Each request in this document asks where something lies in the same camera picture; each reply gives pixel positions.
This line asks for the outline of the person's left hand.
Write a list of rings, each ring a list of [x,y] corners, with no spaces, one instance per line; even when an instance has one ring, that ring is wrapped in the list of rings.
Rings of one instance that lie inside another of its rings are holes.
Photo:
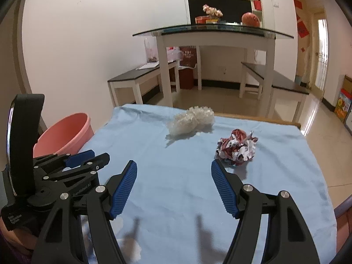
[[[32,235],[27,229],[17,228],[12,231],[7,230],[2,219],[1,233],[9,244],[24,255],[30,255],[30,253],[34,251],[38,240],[38,238]]]

